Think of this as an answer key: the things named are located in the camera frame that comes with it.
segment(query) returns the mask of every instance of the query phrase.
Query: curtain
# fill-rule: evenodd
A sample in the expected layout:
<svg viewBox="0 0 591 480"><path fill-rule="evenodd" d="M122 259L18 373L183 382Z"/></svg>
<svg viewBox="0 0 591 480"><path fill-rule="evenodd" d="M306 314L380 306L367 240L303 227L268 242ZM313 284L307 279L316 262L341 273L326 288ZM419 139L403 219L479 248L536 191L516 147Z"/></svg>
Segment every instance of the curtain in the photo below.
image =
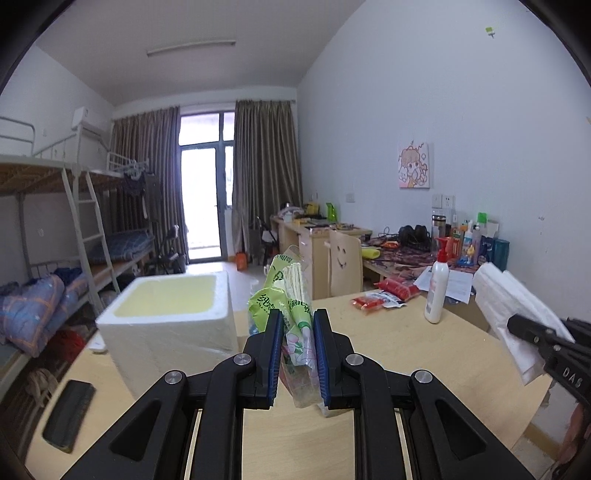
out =
<svg viewBox="0 0 591 480"><path fill-rule="evenodd" d="M115 121L111 137L111 149L114 153L148 161L148 171L154 173L152 182L160 186L160 211L152 212L150 218L144 218L141 197L133 197L121 188L109 192L109 210L111 212L111 231L120 232L138 228L154 227L158 242L173 225L178 225L179 238L176 248L181 254L187 254L183 193L181 191L181 160L178 147L180 132L179 107L142 113Z"/></svg>
<svg viewBox="0 0 591 480"><path fill-rule="evenodd" d="M251 251L250 230L267 224L282 203L302 205L300 160L290 102L236 103L232 236L236 252Z"/></svg>

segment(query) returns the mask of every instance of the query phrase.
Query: white wall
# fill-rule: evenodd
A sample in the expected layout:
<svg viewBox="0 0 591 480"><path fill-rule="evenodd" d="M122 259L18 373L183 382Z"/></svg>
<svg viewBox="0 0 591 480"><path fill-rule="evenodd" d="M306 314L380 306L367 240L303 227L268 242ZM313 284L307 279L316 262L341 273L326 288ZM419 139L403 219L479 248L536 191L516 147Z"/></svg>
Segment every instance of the white wall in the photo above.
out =
<svg viewBox="0 0 591 480"><path fill-rule="evenodd" d="M211 111L212 109L225 109L228 104L234 104L237 100L295 100L296 95L295 88L264 85L247 86L233 90L181 93L123 103L115 109L113 118L123 118L173 105L189 107L186 113L199 113L200 110L195 109L195 107L205 106Z"/></svg>
<svg viewBox="0 0 591 480"><path fill-rule="evenodd" d="M297 96L305 198L378 232L429 225L431 195L455 194L501 221L508 268L534 294L591 320L591 88L518 0L367 0ZM432 147L431 190L397 187L397 145L413 138ZM561 441L572 409L554 395L535 422Z"/></svg>
<svg viewBox="0 0 591 480"><path fill-rule="evenodd" d="M193 115L211 111L233 110L237 100L289 100L291 112L294 118L295 134L298 135L297 126L297 90L291 87L276 86L248 86L233 90L213 90L210 92L190 92L179 95L169 95L157 98L145 98L119 105L113 118L123 118L151 110L180 105L182 115ZM232 208L227 208L224 215L226 225L226 246L228 256L236 253L232 240Z"/></svg>
<svg viewBox="0 0 591 480"><path fill-rule="evenodd" d="M0 115L35 125L35 149L69 135L74 110L81 106L106 118L112 116L113 106L109 102L36 46L27 52L0 95ZM0 131L19 133L10 130L5 122L0 122ZM0 153L25 151L22 145L19 147L14 142L5 141L0 143ZM105 162L103 154L97 152L92 142L83 143L82 153L86 164L101 166ZM25 270L16 202L2 199L0 208L0 283L23 281ZM31 262L77 254L72 215L65 194L28 196L25 200L25 228ZM43 230L43 236L39 235L39 229Z"/></svg>

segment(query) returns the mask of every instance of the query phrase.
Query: spray bottle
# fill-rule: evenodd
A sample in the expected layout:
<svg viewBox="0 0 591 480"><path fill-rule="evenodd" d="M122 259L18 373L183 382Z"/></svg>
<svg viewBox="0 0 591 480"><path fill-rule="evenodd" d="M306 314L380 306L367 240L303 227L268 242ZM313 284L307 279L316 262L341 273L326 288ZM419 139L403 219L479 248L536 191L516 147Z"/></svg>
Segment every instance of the spray bottle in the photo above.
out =
<svg viewBox="0 0 591 480"><path fill-rule="evenodd" d="M445 301L447 281L449 280L446 253L447 240L447 238L437 238L440 249L437 253L437 261L431 269L431 283L429 284L427 305L425 306L425 318L431 323L439 323L443 302Z"/></svg>
<svg viewBox="0 0 591 480"><path fill-rule="evenodd" d="M468 222L468 228L464 233L464 241L462 244L462 252L460 253L460 258L457 261L458 265L462 267L471 267L474 259L474 245L472 244L472 220Z"/></svg>

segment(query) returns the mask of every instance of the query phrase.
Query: red snack package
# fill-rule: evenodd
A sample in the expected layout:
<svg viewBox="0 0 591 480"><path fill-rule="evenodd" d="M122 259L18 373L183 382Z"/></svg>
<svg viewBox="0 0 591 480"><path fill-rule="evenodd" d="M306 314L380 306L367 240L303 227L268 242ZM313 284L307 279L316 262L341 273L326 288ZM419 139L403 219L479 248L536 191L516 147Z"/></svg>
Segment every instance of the red snack package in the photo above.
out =
<svg viewBox="0 0 591 480"><path fill-rule="evenodd" d="M365 313L379 310L384 303L384 300L373 299L372 297L357 297L356 299L351 300L351 305Z"/></svg>
<svg viewBox="0 0 591 480"><path fill-rule="evenodd" d="M416 285L399 278L385 278L375 286L396 295L402 301L409 301L421 293Z"/></svg>

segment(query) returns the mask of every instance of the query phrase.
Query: white pump bottle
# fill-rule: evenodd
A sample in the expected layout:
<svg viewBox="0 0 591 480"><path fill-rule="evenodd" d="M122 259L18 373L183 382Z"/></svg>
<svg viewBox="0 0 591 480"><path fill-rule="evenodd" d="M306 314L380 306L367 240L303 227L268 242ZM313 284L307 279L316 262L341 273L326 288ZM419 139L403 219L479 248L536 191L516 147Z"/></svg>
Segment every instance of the white pump bottle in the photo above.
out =
<svg viewBox="0 0 591 480"><path fill-rule="evenodd" d="M425 318L431 323L439 323L441 311L445 301L447 281L449 280L449 267L447 266L446 244L447 238L437 238L440 242L440 249L437 253L437 261L431 269L431 283L425 306Z"/></svg>

